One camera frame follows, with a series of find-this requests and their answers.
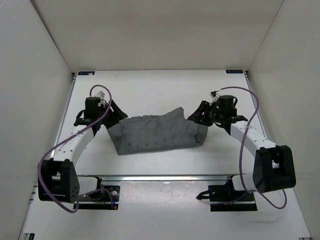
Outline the grey pleated skirt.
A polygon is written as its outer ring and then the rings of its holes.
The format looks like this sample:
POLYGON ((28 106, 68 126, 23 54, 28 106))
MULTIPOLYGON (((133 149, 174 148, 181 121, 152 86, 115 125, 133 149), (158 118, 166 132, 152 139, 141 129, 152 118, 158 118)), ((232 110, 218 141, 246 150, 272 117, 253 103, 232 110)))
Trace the grey pleated skirt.
POLYGON ((125 156, 200 147, 208 127, 185 119, 178 107, 164 115, 123 119, 107 131, 117 154, 125 156))

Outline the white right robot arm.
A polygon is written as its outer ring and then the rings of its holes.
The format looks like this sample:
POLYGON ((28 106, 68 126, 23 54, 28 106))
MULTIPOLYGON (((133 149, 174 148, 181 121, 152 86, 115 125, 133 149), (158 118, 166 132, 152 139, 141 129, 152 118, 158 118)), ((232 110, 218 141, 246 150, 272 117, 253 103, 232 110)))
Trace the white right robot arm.
POLYGON ((295 187, 292 150, 261 135, 237 113, 237 103, 235 96, 217 94, 212 102, 203 100, 188 117, 196 124, 223 128, 241 143, 241 149, 247 149, 254 157, 253 171, 232 176, 231 183, 224 187, 226 198, 236 200, 243 191, 267 193, 295 187))

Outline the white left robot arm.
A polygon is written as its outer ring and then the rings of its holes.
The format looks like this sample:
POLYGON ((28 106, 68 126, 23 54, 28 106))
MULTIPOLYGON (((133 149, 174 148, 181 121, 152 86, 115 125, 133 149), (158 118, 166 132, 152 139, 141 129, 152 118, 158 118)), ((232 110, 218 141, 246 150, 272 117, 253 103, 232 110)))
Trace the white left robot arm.
POLYGON ((101 179, 97 176, 78 176, 75 167, 101 126, 109 129, 127 117, 114 101, 107 103, 100 97, 87 97, 85 108, 75 118, 71 135, 57 147, 50 159, 44 159, 39 164, 39 199, 75 203, 81 195, 101 198, 105 192, 101 179))

